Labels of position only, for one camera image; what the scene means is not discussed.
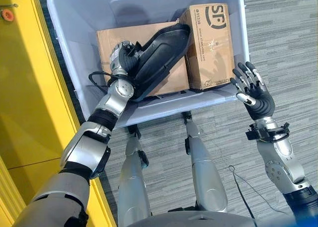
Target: black cable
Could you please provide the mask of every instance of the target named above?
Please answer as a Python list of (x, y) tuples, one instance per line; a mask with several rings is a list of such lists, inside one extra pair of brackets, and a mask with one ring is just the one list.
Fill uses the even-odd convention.
[(245, 204), (245, 206), (246, 206), (246, 208), (247, 208), (247, 210), (248, 210), (250, 216), (252, 217), (252, 219), (253, 219), (253, 221), (254, 221), (255, 227), (257, 227), (257, 224), (256, 224), (256, 222), (255, 222), (255, 217), (254, 217), (254, 215), (253, 215), (253, 212), (252, 212), (252, 210), (250, 209), (250, 207), (248, 206), (248, 203), (246, 202), (246, 200), (245, 200), (245, 198), (244, 198), (242, 192), (240, 191), (240, 187), (239, 187), (237, 178), (236, 178), (236, 176), (235, 176), (235, 167), (232, 166), (232, 165), (229, 165), (229, 170), (230, 170), (230, 171), (232, 172), (232, 174), (233, 174), (235, 184), (237, 185), (237, 188), (238, 188), (238, 192), (239, 192), (239, 194), (240, 194), (242, 200), (244, 201), (244, 204)]
[(103, 89), (100, 85), (98, 85), (98, 84), (94, 81), (93, 76), (95, 76), (95, 75), (104, 75), (104, 76), (109, 76), (109, 77), (115, 78), (115, 79), (123, 79), (123, 80), (125, 80), (125, 81), (127, 81), (127, 82), (129, 82), (129, 83), (131, 83), (131, 84), (133, 85), (133, 82), (132, 82), (130, 79), (125, 78), (125, 77), (122, 77), (122, 76), (112, 75), (112, 74), (110, 74), (110, 73), (100, 72), (100, 71), (98, 71), (98, 72), (92, 72), (91, 74), (88, 75), (88, 79), (90, 80), (90, 82), (93, 83), (93, 85), (95, 85), (95, 86), (96, 86), (99, 90), (101, 90), (104, 94), (107, 94), (107, 90), (106, 90), (106, 89)]

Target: wire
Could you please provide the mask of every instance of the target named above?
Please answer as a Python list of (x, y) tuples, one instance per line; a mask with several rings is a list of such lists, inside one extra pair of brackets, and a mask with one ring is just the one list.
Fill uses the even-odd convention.
[(104, 94), (107, 94), (107, 90), (104, 89), (104, 88), (102, 88), (100, 85), (98, 85), (98, 84), (94, 81), (93, 76), (95, 76), (95, 75), (104, 75), (104, 76), (109, 76), (109, 77), (115, 78), (115, 79), (123, 79), (123, 80), (125, 80), (125, 81), (131, 83), (131, 84), (134, 86), (133, 82), (132, 82), (130, 79), (128, 79), (128, 78), (125, 78), (125, 77), (122, 77), (122, 76), (117, 76), (117, 75), (112, 75), (112, 74), (107, 73), (107, 72), (100, 72), (100, 71), (98, 71), (98, 72), (92, 72), (91, 74), (88, 75), (88, 79), (90, 80), (90, 82), (93, 83), (93, 85), (95, 85), (95, 86), (96, 86), (99, 90), (101, 90)]
[(255, 222), (255, 217), (254, 217), (254, 215), (253, 215), (253, 212), (252, 212), (252, 210), (250, 209), (250, 207), (248, 206), (248, 203), (246, 202), (246, 200), (245, 200), (245, 198), (244, 198), (244, 195), (242, 194), (242, 191), (240, 191), (240, 187), (239, 187), (239, 184), (238, 184), (238, 181), (237, 181), (237, 178), (236, 178), (236, 174), (235, 174), (235, 167), (234, 167), (233, 165), (229, 165), (229, 170), (230, 170), (230, 171), (232, 172), (232, 174), (233, 174), (235, 184), (237, 185), (237, 188), (238, 188), (238, 192), (239, 192), (239, 194), (240, 194), (240, 196), (241, 196), (241, 198), (242, 198), (242, 200), (243, 200), (243, 202), (244, 202), (244, 204), (245, 204), (245, 206), (246, 206), (246, 208), (247, 208), (247, 210), (248, 210), (250, 216), (252, 217), (252, 219), (253, 219), (253, 221), (254, 221), (255, 227), (257, 227), (257, 224), (256, 224), (256, 222)]
[(251, 211), (249, 205), (247, 204), (247, 202), (246, 202), (246, 200), (245, 200), (245, 198), (244, 198), (244, 196), (243, 196), (243, 194), (242, 194), (242, 192), (241, 192), (241, 190), (240, 190), (240, 188), (239, 188), (239, 183), (237, 182), (236, 177), (238, 177), (239, 179), (243, 180), (247, 185), (249, 185), (249, 187), (252, 188), (252, 190), (253, 190), (257, 195), (259, 195), (259, 196), (266, 202), (266, 204), (269, 206), (269, 208), (271, 208), (273, 211), (280, 212), (280, 213), (283, 213), (283, 214), (288, 215), (288, 214), (287, 214), (286, 212), (284, 212), (284, 211), (280, 211), (280, 210), (278, 210), (278, 209), (273, 208), (273, 207), (269, 204), (269, 202), (262, 196), (262, 194), (260, 194), (258, 191), (256, 191), (256, 189), (255, 189), (254, 187), (252, 187), (252, 186), (248, 183), (248, 181), (246, 181), (243, 177), (241, 177), (241, 176), (239, 176), (238, 174), (236, 174), (236, 173), (235, 173), (235, 167), (234, 167), (233, 165), (228, 165), (228, 164), (225, 162), (225, 160), (223, 159), (223, 155), (222, 155), (222, 150), (221, 150), (221, 148), (219, 148), (219, 146), (218, 146), (213, 140), (212, 140), (212, 142), (213, 142), (214, 145), (220, 150), (220, 157), (221, 157), (221, 159), (222, 159), (222, 162), (223, 162), (225, 165), (227, 165), (229, 171), (232, 172), (233, 177), (234, 177), (235, 184), (236, 184), (236, 186), (237, 186), (237, 188), (238, 188), (238, 191), (239, 191), (239, 194), (240, 194), (241, 198), (243, 199), (244, 204), (245, 204), (246, 208), (248, 209), (249, 214), (251, 215), (251, 217), (252, 217), (253, 219), (254, 219), (254, 215), (253, 215), (253, 213), (252, 213), (252, 211)]
[(256, 193), (266, 202), (266, 204), (269, 206), (269, 208), (271, 208), (273, 211), (280, 212), (280, 213), (283, 213), (283, 214), (288, 215), (286, 212), (280, 211), (280, 210), (275, 209), (274, 207), (272, 207), (272, 206), (269, 204), (269, 202), (268, 202), (258, 191), (256, 191), (254, 187), (252, 187), (252, 186), (248, 183), (248, 181), (246, 181), (243, 177), (241, 177), (241, 176), (239, 176), (238, 174), (235, 173), (235, 167), (234, 167), (234, 171), (233, 171), (232, 173), (233, 173), (233, 175), (237, 176), (239, 179), (241, 179), (242, 181), (244, 181), (247, 185), (249, 185), (250, 188), (252, 188), (252, 190), (253, 190), (254, 192), (256, 192)]

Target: robot leg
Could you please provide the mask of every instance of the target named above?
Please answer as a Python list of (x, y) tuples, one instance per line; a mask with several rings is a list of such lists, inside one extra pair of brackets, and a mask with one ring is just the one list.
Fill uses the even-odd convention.
[(186, 152), (191, 155), (192, 178), (200, 210), (226, 212), (228, 199), (220, 175), (212, 158), (205, 148), (191, 113), (183, 113), (188, 138)]
[(119, 227), (128, 226), (152, 215), (142, 173), (142, 165), (148, 165), (145, 158), (138, 137), (131, 137), (126, 146), (126, 160), (119, 180)]

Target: sf logo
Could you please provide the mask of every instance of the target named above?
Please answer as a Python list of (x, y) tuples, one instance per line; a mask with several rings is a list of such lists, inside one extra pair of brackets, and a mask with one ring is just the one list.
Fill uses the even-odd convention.
[(211, 26), (214, 29), (222, 29), (227, 26), (227, 23), (225, 22), (225, 17), (224, 17), (224, 8), (222, 5), (211, 6), (211, 7), (206, 6), (205, 17), (207, 19), (209, 26)]

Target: robot wrist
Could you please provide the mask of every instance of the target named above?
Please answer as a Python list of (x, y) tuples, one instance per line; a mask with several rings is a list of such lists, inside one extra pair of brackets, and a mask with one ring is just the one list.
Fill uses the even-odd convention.
[(289, 123), (278, 127), (271, 117), (256, 120), (246, 132), (248, 140), (260, 140), (266, 143), (276, 143), (289, 137)]

